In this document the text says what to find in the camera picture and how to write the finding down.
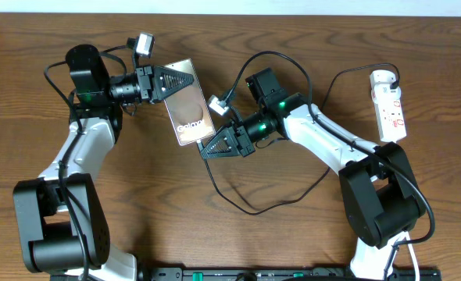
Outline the bronze Samsung Galaxy smartphone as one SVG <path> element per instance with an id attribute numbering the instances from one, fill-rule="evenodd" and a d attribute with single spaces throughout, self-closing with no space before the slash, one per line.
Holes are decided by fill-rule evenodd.
<path id="1" fill-rule="evenodd" d="M 216 130 L 191 59 L 172 62 L 167 68 L 191 74 L 194 82 L 164 100 L 180 146 L 201 141 Z"/>

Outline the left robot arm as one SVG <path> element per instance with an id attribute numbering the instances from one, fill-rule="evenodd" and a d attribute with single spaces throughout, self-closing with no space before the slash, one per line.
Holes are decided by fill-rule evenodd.
<path id="1" fill-rule="evenodd" d="M 94 181 L 119 139 L 123 110 L 160 103 L 195 78 L 164 66 L 110 76 L 105 58 L 115 56 L 90 44 L 66 53 L 63 64 L 74 84 L 61 96 L 70 110 L 68 137 L 47 169 L 13 190 L 23 263 L 53 280 L 150 278 L 133 254 L 112 244 Z"/>

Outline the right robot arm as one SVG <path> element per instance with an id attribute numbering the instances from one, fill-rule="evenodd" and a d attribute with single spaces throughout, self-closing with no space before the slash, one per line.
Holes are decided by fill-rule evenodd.
<path id="1" fill-rule="evenodd" d="M 245 157 L 254 152 L 256 141 L 273 132 L 307 148 L 339 177 L 345 214 L 358 237 L 352 274 L 388 278 L 398 248 L 416 243 L 409 231 L 417 219 L 433 215 L 406 153 L 390 140 L 379 146 L 361 139 L 300 94 L 287 95 L 270 68 L 249 76 L 246 83 L 259 111 L 221 127 L 207 144 L 198 144 L 202 159 Z"/>

